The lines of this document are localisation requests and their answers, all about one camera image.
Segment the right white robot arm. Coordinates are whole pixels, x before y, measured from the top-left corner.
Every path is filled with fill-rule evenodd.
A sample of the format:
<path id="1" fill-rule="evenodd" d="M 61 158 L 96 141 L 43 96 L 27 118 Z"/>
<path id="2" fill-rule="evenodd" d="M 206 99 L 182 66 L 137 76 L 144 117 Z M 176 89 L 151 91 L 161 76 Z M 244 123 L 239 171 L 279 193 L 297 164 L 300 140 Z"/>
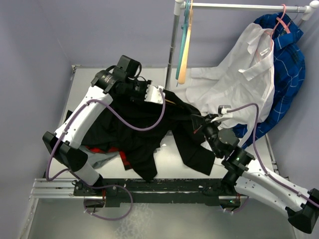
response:
<path id="1" fill-rule="evenodd" d="M 219 129 L 220 117 L 192 115 L 194 133 L 202 133 L 227 170 L 222 191 L 256 199 L 287 217 L 299 231 L 311 234 L 319 218 L 319 191 L 298 186 L 271 171 L 255 155 L 239 147 L 232 129 Z"/>

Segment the yellow plastic hanger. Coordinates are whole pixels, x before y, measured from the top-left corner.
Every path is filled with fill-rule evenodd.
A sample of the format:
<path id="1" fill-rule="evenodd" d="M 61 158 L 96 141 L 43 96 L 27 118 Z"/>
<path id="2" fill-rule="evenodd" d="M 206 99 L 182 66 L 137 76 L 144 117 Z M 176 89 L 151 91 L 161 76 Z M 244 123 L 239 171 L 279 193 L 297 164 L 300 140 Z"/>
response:
<path id="1" fill-rule="evenodd" d="M 165 100 L 165 102 L 166 102 L 167 104 L 169 104 L 169 105 L 182 108 L 181 105 L 179 105 L 179 104 L 177 104 L 177 103 L 175 103 L 175 102 L 172 102 L 172 101 L 170 101 L 170 100 Z"/>

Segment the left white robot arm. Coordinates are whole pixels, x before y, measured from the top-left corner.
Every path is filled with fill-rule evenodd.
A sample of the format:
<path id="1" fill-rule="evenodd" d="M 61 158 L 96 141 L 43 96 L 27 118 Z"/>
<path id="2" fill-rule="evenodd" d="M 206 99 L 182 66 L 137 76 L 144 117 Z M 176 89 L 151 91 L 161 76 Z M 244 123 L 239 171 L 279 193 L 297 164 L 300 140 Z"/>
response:
<path id="1" fill-rule="evenodd" d="M 103 178 L 90 164 L 89 155 L 80 149 L 82 140 L 102 111 L 111 108 L 115 97 L 145 99 L 149 82 L 138 82 L 141 71 L 140 62 L 122 55 L 116 65 L 96 73 L 85 97 L 66 122 L 42 137 L 49 159 L 56 159 L 84 181 L 85 190 L 91 195 L 101 193 Z"/>

